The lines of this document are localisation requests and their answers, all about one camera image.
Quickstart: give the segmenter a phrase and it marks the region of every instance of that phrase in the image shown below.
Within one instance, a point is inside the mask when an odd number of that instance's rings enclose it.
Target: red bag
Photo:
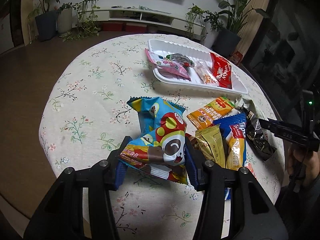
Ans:
[[[219,87],[232,89],[231,83],[231,65],[223,57],[211,53],[212,74],[218,80]]]

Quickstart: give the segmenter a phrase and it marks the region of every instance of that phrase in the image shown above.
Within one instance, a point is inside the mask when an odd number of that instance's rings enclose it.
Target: wooden floor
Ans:
[[[83,51],[127,34],[101,32],[66,42],[55,37],[0,55],[0,194],[26,217],[55,181],[38,136],[52,87]]]

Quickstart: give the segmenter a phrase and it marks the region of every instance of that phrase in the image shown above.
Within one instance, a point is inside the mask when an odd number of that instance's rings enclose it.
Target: human hand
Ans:
[[[288,150],[288,167],[287,171],[289,175],[293,174],[293,164],[294,160],[302,162],[305,155],[306,149],[302,147],[297,147],[296,145],[291,145]],[[302,183],[303,187],[308,187],[319,175],[320,172],[320,162],[318,153],[312,152],[308,153],[303,160],[306,165],[306,177]]]

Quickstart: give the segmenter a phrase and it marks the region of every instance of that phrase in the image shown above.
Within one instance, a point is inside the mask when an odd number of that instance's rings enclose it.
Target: white plastic tray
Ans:
[[[194,49],[194,48],[180,45],[174,42],[161,41],[156,39],[148,40],[148,46],[149,46],[149,51],[163,57],[169,54],[181,53],[182,55],[187,56],[193,62],[196,62],[198,60],[204,60],[207,62],[208,66],[212,65],[210,53],[205,52],[203,50]],[[157,68],[155,64],[153,64],[152,69],[156,78],[164,83],[219,90],[219,91],[225,91],[225,92],[235,93],[240,95],[248,94],[247,88],[242,84],[242,82],[237,78],[237,76],[233,72],[231,72],[232,89],[228,89],[228,88],[211,86],[211,85],[205,84],[193,68],[186,68],[190,75],[191,81],[183,77],[167,73],[162,69]]]

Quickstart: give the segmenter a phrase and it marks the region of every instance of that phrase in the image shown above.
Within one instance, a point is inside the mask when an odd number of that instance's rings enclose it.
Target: round table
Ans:
[[[86,50],[66,68],[53,87],[44,110],[39,139],[55,175],[68,166],[91,167],[117,149],[124,136],[137,138],[137,113],[127,104],[130,97],[157,97],[184,105],[187,133],[196,128],[188,113],[206,105],[221,92],[193,90],[164,84],[152,72],[144,49],[149,39],[172,41],[204,51],[206,47],[183,37],[137,34],[114,38]],[[259,86],[233,65],[232,71],[247,87],[250,98],[266,117],[275,115]],[[231,100],[235,98],[224,94]],[[247,163],[269,198],[275,203],[284,174],[282,140],[273,138],[276,153],[266,162],[247,145]],[[128,169],[123,185],[110,192],[116,225],[122,239],[192,239],[203,198],[186,186]],[[87,191],[84,217],[88,220]],[[225,223],[228,224],[228,205]]]

